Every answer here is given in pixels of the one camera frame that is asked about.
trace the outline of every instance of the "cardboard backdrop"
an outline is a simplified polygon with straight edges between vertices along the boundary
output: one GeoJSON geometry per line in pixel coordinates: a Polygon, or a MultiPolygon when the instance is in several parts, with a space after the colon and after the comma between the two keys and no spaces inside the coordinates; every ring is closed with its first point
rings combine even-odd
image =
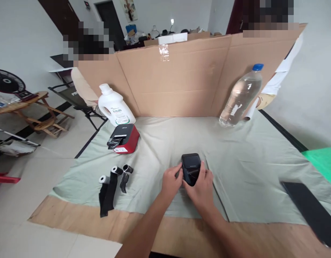
{"type": "Polygon", "coordinates": [[[100,84],[120,93],[138,116],[220,116],[236,81],[263,63],[263,87],[305,28],[242,33],[149,46],[79,61],[78,68],[100,96],[100,84]]]}

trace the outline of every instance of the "white detergent bottle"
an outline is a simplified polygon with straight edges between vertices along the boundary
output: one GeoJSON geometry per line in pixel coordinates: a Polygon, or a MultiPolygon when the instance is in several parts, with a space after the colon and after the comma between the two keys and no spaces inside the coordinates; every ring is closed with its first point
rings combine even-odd
{"type": "Polygon", "coordinates": [[[101,84],[99,87],[102,92],[102,95],[99,98],[100,111],[108,117],[112,125],[134,124],[136,118],[123,101],[123,97],[119,93],[113,91],[106,83],[101,84]]]}

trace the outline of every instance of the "white tile floor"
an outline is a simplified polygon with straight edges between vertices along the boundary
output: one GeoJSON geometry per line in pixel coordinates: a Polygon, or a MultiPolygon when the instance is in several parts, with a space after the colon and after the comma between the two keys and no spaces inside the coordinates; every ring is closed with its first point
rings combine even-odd
{"type": "MultiPolygon", "coordinates": [[[[64,123],[69,132],[53,139],[44,133],[28,139],[40,143],[27,156],[0,157],[0,172],[21,177],[16,184],[0,185],[0,258],[11,257],[114,257],[121,244],[27,222],[27,219],[62,178],[74,157],[95,132],[80,111],[65,111],[75,119],[64,123]]],[[[103,122],[93,118],[97,127],[103,122]]]]}

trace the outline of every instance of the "clear tape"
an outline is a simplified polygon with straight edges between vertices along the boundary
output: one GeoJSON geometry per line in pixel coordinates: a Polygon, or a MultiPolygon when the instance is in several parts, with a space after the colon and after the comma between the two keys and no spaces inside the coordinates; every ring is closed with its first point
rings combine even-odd
{"type": "Polygon", "coordinates": [[[169,61],[169,49],[168,44],[158,46],[159,53],[161,54],[161,61],[169,61]]]}

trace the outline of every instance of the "blue bottle cap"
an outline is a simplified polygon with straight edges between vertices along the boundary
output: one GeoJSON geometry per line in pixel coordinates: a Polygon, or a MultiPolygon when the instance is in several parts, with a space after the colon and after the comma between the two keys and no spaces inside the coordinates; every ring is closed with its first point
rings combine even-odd
{"type": "Polygon", "coordinates": [[[263,68],[263,64],[254,64],[253,71],[261,71],[263,68]]]}

